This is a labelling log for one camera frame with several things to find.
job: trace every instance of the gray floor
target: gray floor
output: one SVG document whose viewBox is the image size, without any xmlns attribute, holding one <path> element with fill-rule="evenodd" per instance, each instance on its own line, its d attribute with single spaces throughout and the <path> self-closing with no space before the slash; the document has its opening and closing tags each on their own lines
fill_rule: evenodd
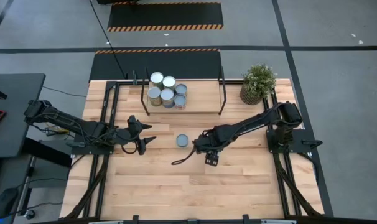
<svg viewBox="0 0 377 224">
<path fill-rule="evenodd" d="M 115 47 L 282 45 L 271 0 L 220 2 L 222 30 L 109 33 L 109 38 Z M 0 13 L 5 3 L 0 0 Z M 291 46 L 377 45 L 377 0 L 278 3 Z M 106 25 L 111 7 L 95 3 L 95 8 Z M 107 47 L 88 0 L 14 0 L 0 26 L 0 49 L 69 47 Z M 377 51 L 293 56 L 315 137 L 324 142 L 319 153 L 334 215 L 377 219 Z M 0 54 L 0 73 L 45 73 L 45 86 L 85 95 L 93 57 L 94 53 Z M 280 51 L 224 50 L 221 61 L 229 78 L 240 77 L 256 63 L 273 66 L 279 78 L 291 77 Z M 75 116 L 81 116 L 85 104 L 84 98 L 48 90 L 40 97 Z M 31 129 L 29 136 L 47 139 Z M 35 190 L 30 205 L 62 198 L 63 189 Z M 57 206 L 38 208 L 37 218 L 30 222 L 55 220 L 59 211 Z"/>
</svg>

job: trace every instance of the shelf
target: shelf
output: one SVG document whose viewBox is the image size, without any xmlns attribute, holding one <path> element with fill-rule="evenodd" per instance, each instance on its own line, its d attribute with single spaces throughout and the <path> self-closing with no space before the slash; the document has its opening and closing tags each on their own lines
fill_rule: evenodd
<svg viewBox="0 0 377 224">
<path fill-rule="evenodd" d="M 147 110 L 150 113 L 219 113 L 220 91 L 219 81 L 176 80 L 176 85 L 187 86 L 186 108 L 165 108 L 164 106 L 152 106 L 147 93 Z"/>
</svg>

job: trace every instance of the wooden table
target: wooden table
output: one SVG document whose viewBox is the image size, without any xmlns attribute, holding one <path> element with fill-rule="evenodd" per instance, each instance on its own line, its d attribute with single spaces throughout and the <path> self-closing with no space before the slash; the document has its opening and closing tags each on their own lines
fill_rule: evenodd
<svg viewBox="0 0 377 224">
<path fill-rule="evenodd" d="M 83 119 L 100 120 L 105 85 L 103 80 L 90 83 Z M 139 215 L 141 220 L 241 219 L 243 214 L 249 214 L 250 218 L 283 218 L 276 170 L 264 128 L 239 137 L 225 148 L 217 167 L 205 165 L 204 154 L 194 154 L 179 166 L 170 164 L 185 158 L 192 149 L 192 143 L 185 149 L 178 148 L 177 135 L 186 134 L 192 141 L 204 129 L 237 123 L 264 111 L 262 103 L 244 104 L 239 97 L 240 88 L 241 85 L 226 85 L 227 102 L 220 116 L 217 113 L 147 116 L 140 102 L 141 86 L 122 86 L 115 125 L 125 127 L 133 114 L 141 122 L 153 125 L 141 137 L 157 136 L 157 139 L 147 145 L 143 156 L 125 154 L 119 146 L 115 148 L 109 160 L 101 219 L 131 220 L 133 215 Z M 295 102 L 289 79 L 277 80 L 276 93 L 281 102 Z M 297 154 L 291 155 L 291 161 L 298 189 L 323 213 L 312 164 Z M 85 192 L 91 162 L 92 156 L 86 156 L 71 170 L 61 217 L 72 210 Z M 286 189 L 293 214 L 291 194 Z M 91 215 L 96 193 L 92 198 Z"/>
</svg>

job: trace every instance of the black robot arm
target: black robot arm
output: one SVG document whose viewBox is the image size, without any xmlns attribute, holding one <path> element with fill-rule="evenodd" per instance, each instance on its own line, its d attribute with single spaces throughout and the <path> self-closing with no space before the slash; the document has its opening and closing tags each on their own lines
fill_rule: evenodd
<svg viewBox="0 0 377 224">
<path fill-rule="evenodd" d="M 205 163 L 218 165 L 218 153 L 239 136 L 257 130 L 264 126 L 277 125 L 276 137 L 279 144 L 286 145 L 292 141 L 292 129 L 302 122 L 302 116 L 295 104 L 278 103 L 263 113 L 236 124 L 215 126 L 205 130 L 198 139 L 193 141 L 197 154 L 206 153 Z"/>
<path fill-rule="evenodd" d="M 96 147 L 101 149 L 120 144 L 123 148 L 123 145 L 134 142 L 136 144 L 136 151 L 140 155 L 143 155 L 146 151 L 146 144 L 156 138 L 140 139 L 139 134 L 141 131 L 149 129 L 152 126 L 140 123 L 134 116 L 130 116 L 127 120 L 127 128 L 111 127 L 108 123 L 84 121 L 66 114 L 54 108 L 46 100 L 31 100 L 24 112 L 24 116 L 26 117 L 25 122 L 29 125 L 49 122 L 80 135 L 82 141 L 71 144 L 71 147 Z"/>
</svg>

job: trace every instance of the stacked cans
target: stacked cans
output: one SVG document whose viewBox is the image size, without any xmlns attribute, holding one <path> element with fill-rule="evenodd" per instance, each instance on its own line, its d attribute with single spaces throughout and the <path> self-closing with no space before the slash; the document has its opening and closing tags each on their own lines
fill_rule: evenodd
<svg viewBox="0 0 377 224">
<path fill-rule="evenodd" d="M 152 106 L 164 105 L 165 108 L 184 109 L 186 107 L 187 86 L 176 85 L 176 80 L 172 76 L 166 76 L 161 72 L 154 72 L 150 76 L 152 87 L 147 95 Z"/>
</svg>

